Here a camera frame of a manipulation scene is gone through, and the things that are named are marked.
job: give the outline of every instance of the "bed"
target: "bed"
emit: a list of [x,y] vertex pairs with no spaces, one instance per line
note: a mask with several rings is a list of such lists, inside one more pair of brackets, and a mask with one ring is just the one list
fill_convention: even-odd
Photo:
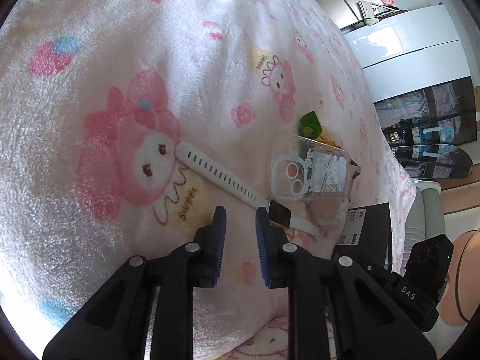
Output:
[[[273,138],[315,110],[362,168],[350,206],[390,203],[399,270],[416,190],[313,0],[19,0],[0,56],[1,304],[37,356],[127,258],[192,240],[217,205],[222,276],[195,291],[195,357],[240,358],[264,326],[284,332],[287,292],[263,285],[254,210],[180,164],[180,140],[270,197]],[[340,230],[287,234],[329,258]]]

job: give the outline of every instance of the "white cabinet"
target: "white cabinet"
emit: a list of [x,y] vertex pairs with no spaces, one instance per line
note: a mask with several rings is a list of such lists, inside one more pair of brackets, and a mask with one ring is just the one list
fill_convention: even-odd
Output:
[[345,35],[373,102],[470,76],[444,5],[405,12]]
[[391,58],[363,71],[374,103],[470,75],[459,40]]
[[362,68],[437,44],[457,41],[444,5],[401,13],[345,35]]

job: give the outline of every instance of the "screw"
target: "screw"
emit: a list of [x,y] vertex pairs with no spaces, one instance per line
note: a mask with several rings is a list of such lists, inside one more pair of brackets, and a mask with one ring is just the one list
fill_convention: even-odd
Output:
[[286,251],[287,253],[293,253],[294,251],[297,250],[297,245],[292,244],[292,243],[284,244],[284,245],[282,246],[282,249],[283,249],[284,251]]
[[133,267],[138,267],[143,264],[143,257],[134,256],[130,259],[130,265]]
[[198,249],[200,249],[200,245],[196,242],[189,242],[185,245],[185,250],[189,251],[190,253],[197,251]]
[[351,266],[351,264],[353,264],[353,261],[350,257],[348,256],[342,256],[338,259],[338,263],[341,265],[341,266]]

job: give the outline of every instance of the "white chair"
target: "white chair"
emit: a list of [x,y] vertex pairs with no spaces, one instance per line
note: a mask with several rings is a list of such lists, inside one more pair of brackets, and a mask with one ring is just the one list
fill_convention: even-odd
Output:
[[419,181],[416,186],[417,195],[405,221],[405,244],[400,268],[402,276],[405,274],[412,246],[446,232],[440,184],[434,181]]

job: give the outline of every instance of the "green object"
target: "green object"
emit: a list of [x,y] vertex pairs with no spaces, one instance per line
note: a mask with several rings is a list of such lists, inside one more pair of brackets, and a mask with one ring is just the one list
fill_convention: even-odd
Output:
[[300,119],[300,135],[305,138],[315,139],[322,133],[322,126],[315,111],[308,112]]

